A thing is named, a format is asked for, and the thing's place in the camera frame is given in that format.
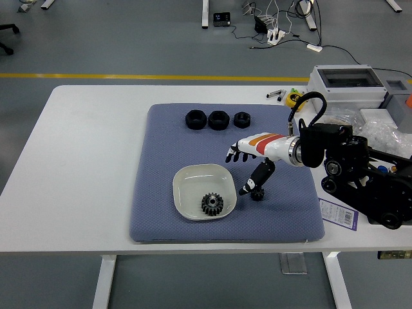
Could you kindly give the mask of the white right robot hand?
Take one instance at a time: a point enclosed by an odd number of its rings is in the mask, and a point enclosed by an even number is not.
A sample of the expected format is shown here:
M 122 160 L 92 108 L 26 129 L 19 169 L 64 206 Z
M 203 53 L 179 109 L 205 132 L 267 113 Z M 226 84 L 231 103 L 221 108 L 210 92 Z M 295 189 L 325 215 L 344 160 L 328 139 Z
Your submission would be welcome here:
M 239 195 L 258 191 L 276 169 L 275 162 L 283 160 L 290 165 L 301 166 L 295 156 L 298 136 L 284 136 L 275 133 L 259 133 L 238 140 L 229 147 L 225 161 L 237 162 L 240 155 L 246 162 L 248 157 L 262 157 L 264 160 L 252 172 L 246 184 L 239 190 Z

